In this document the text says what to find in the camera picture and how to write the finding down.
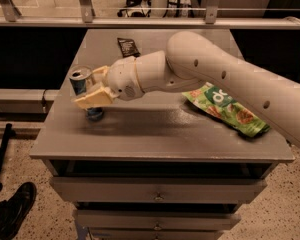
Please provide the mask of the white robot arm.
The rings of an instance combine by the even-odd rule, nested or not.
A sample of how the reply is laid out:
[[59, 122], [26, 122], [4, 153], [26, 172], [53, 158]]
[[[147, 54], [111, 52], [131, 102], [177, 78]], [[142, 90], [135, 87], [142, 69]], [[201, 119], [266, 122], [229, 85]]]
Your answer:
[[221, 88], [300, 148], [300, 84], [234, 57], [190, 31], [172, 35], [165, 50], [93, 70], [75, 103], [82, 109], [103, 107], [116, 98], [192, 91], [205, 83]]

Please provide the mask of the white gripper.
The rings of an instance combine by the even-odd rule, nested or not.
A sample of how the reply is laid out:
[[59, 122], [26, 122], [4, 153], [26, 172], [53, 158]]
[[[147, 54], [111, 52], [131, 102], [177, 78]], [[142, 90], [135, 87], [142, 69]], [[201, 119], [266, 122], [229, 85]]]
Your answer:
[[110, 66], [101, 66], [92, 70], [96, 84], [88, 88], [86, 94], [74, 97], [72, 102], [81, 109], [111, 105], [118, 97], [124, 101], [141, 98], [142, 91], [133, 56], [120, 59]]

